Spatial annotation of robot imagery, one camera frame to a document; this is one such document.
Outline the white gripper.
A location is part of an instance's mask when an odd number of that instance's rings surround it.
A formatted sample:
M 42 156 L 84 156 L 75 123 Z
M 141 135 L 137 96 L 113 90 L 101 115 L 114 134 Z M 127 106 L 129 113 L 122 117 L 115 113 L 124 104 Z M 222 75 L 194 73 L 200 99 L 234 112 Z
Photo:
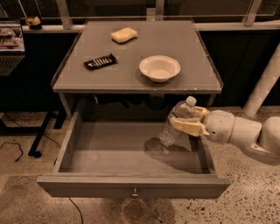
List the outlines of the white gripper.
M 228 142 L 235 123 L 232 113 L 222 110 L 209 112 L 199 106 L 195 106 L 194 110 L 194 118 L 171 118 L 171 126 L 194 137 L 206 135 L 208 140 L 218 144 Z

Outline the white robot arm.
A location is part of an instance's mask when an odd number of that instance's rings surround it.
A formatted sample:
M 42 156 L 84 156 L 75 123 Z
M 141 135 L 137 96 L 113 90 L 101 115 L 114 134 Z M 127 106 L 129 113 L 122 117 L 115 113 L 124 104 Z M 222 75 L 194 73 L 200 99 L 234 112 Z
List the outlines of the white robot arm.
M 217 144 L 232 144 L 245 155 L 267 165 L 280 165 L 280 117 L 264 123 L 241 118 L 223 110 L 195 107 L 192 118 L 171 117 L 176 130 Z

